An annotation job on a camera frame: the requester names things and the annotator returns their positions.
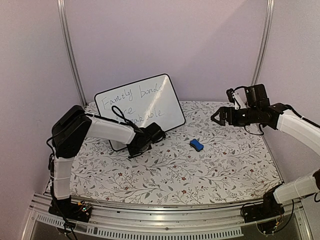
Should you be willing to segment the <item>white whiteboard black frame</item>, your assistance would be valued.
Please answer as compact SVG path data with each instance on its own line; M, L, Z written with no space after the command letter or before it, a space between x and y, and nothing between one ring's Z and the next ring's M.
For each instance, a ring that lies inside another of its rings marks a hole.
M100 116L123 122L121 113L112 111L116 106L138 127L145 128L155 122L168 132L186 123L173 83L166 73L99 92L94 101Z

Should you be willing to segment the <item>blue whiteboard eraser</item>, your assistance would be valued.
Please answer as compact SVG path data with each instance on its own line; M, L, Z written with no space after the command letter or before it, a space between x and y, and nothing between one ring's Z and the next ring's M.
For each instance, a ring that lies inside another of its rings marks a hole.
M197 152L200 152L204 149L204 145L201 144L197 139L192 139L189 142L189 145L194 148Z

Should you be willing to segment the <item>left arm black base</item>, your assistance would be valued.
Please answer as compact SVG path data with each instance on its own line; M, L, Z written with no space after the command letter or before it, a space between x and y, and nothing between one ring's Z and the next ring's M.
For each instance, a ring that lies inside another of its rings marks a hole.
M83 200L73 203L70 197L62 200L53 198L48 212L63 219L88 223L92 214L92 205Z

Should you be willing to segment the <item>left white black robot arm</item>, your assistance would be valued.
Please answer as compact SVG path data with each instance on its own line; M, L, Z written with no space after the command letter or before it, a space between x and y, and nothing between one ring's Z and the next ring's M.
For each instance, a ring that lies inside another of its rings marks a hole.
M74 105L51 129L51 137L46 144L52 154L49 162L52 180L52 195L57 199L55 209L63 216L74 213L70 198L70 178L72 164L86 138L115 141L126 146L129 158L140 156L166 138L166 133L155 122L146 127L138 127L118 106L112 112L121 121L86 112Z

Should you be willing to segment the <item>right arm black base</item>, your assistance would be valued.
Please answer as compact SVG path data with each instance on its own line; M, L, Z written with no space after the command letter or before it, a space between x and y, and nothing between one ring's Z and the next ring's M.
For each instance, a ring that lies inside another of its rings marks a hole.
M245 223L280 217L280 220L273 219L257 225L257 229L264 235L271 235L276 232L284 213L283 205L277 203L272 192L263 195L262 203L245 203L240 209L240 215Z

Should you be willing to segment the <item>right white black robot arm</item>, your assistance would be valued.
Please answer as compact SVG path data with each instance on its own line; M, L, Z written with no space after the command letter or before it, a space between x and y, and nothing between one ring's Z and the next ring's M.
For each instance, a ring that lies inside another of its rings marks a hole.
M223 106L210 119L218 125L268 127L266 139L287 181L271 191L271 198L259 206L262 218L269 218L278 204L304 198L320 191L320 128L290 105L256 103L247 108Z

